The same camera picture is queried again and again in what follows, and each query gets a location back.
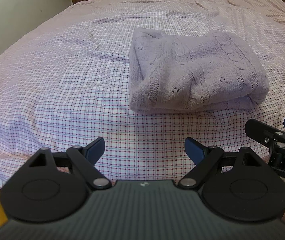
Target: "screw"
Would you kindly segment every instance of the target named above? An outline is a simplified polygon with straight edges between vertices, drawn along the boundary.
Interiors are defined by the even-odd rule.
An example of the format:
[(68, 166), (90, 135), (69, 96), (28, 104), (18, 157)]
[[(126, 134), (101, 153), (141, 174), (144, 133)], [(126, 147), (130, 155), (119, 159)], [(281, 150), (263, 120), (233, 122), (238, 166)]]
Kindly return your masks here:
[(277, 144), (277, 146), (279, 146), (279, 147), (285, 147), (285, 144), (284, 144), (284, 143), (278, 142), (278, 143), (276, 143), (276, 144)]
[(105, 179), (105, 178), (98, 178), (98, 179), (95, 179), (93, 181), (93, 183), (97, 186), (97, 187), (104, 187), (104, 186), (107, 186), (109, 184), (109, 180), (108, 179)]
[(191, 178), (184, 178), (180, 181), (180, 184), (185, 186), (185, 187), (191, 187), (196, 185), (196, 181), (194, 179)]

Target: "ridged black surface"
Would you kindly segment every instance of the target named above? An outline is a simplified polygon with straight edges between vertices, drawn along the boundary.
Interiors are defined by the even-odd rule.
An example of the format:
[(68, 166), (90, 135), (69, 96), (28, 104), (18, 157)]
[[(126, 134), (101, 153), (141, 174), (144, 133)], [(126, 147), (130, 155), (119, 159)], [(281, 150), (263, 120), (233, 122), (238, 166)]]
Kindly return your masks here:
[(48, 224), (9, 221), (0, 240), (285, 240), (280, 220), (243, 225), (208, 210), (198, 194), (172, 181), (118, 181), (96, 191), (70, 217)]

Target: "bedsheet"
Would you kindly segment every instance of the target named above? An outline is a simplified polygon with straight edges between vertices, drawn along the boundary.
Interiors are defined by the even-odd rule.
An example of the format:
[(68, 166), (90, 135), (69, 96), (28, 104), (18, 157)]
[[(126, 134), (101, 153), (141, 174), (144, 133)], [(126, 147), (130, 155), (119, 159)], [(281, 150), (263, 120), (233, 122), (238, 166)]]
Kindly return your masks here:
[[(140, 115), (128, 107), (135, 27), (170, 35), (211, 30), (244, 39), (270, 91), (253, 111)], [(268, 150), (247, 138), (255, 118), (283, 129), (285, 4), (281, 0), (90, 0), (22, 37), (0, 56), (0, 187), (40, 147), (64, 151), (104, 137), (96, 167), (109, 179), (179, 179), (193, 163), (184, 139), (235, 151)]]

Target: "plaid fabric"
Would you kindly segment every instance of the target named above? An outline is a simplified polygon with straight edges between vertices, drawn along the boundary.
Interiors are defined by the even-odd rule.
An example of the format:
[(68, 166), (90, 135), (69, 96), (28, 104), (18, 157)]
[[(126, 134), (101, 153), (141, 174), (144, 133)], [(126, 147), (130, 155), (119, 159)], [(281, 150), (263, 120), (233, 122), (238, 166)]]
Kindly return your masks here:
[[(128, 107), (135, 27), (171, 35), (228, 31), (266, 69), (270, 92), (254, 111), (139, 115)], [(244, 134), (249, 118), (282, 129), (285, 117), (285, 4), (281, 0), (91, 0), (66, 9), (0, 56), (0, 181), (40, 147), (63, 151), (98, 136), (97, 168), (111, 180), (180, 179), (193, 163), (190, 136), (228, 151), (267, 149)]]

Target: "purple cloth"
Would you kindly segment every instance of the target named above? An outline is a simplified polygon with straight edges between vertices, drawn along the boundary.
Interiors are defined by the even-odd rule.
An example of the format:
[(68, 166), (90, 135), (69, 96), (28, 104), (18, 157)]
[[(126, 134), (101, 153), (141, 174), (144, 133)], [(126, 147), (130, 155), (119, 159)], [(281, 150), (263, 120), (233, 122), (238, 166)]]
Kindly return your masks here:
[(141, 113), (249, 110), (269, 90), (259, 59), (232, 33), (188, 37), (136, 28), (129, 62), (129, 104)]

